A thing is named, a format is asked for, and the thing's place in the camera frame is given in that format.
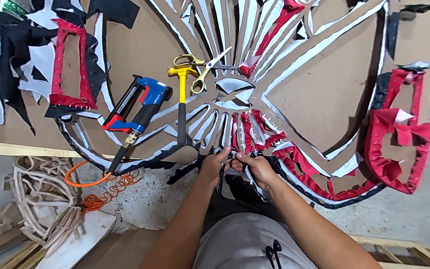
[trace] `forearm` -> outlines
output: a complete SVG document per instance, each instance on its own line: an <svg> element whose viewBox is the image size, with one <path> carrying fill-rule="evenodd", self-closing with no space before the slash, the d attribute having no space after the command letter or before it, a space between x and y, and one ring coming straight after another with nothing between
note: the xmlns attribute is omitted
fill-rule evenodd
<svg viewBox="0 0 430 269"><path fill-rule="evenodd" d="M145 255L140 269L189 269L197 255L213 187L197 178L167 229Z"/></svg>
<svg viewBox="0 0 430 269"><path fill-rule="evenodd" d="M316 212L283 180L269 192L296 243L319 269L381 268L358 243Z"/></svg>

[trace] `gold scissors handle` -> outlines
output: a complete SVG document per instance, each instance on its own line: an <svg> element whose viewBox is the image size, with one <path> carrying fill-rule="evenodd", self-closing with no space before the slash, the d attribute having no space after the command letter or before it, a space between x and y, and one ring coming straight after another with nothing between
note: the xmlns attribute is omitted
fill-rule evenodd
<svg viewBox="0 0 430 269"><path fill-rule="evenodd" d="M210 69L206 69L206 70L202 71L200 76L198 76L197 79L192 83L191 90L194 94L201 93L205 89L205 77L207 76L209 71L210 71ZM200 90L195 91L195 87L200 87Z"/></svg>
<svg viewBox="0 0 430 269"><path fill-rule="evenodd" d="M182 63L177 63L178 60L186 59L186 61L183 61ZM206 63L206 60L199 60L195 58L192 54L182 54L173 60L173 66L175 68L181 67L181 66L204 66Z"/></svg>

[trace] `right hand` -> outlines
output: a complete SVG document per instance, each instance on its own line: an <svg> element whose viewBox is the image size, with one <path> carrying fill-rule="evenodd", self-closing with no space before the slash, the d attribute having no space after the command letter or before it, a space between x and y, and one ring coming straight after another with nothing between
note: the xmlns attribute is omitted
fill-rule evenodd
<svg viewBox="0 0 430 269"><path fill-rule="evenodd" d="M238 152L236 154L236 158L250 166L251 172L257 181L257 185L265 191L268 191L273 183L281 180L271 168L270 163L268 163L263 156L252 158L246 154Z"/></svg>

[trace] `green label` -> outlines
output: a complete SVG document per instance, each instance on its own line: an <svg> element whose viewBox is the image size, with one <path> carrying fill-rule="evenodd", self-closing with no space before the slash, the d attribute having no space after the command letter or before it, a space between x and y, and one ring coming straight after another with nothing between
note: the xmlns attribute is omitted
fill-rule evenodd
<svg viewBox="0 0 430 269"><path fill-rule="evenodd" d="M0 11L5 12L7 10L11 10L23 18L28 13L25 9L21 8L18 4L11 0L0 0Z"/></svg>

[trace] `silver scissors blade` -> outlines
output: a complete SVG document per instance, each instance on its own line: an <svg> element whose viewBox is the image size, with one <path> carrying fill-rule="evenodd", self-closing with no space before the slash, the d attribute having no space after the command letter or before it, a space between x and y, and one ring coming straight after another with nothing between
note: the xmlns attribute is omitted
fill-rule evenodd
<svg viewBox="0 0 430 269"><path fill-rule="evenodd" d="M215 69L238 69L238 67L236 67L236 66L227 66L227 65L221 65L221 64L214 64L213 66L212 66L212 68L215 68Z"/></svg>
<svg viewBox="0 0 430 269"><path fill-rule="evenodd" d="M213 60L208 62L207 65L205 66L205 69L211 69L213 67L213 65L216 64L231 48L232 48L232 46L230 46L229 48L224 50L222 53L220 53L217 57L215 57Z"/></svg>

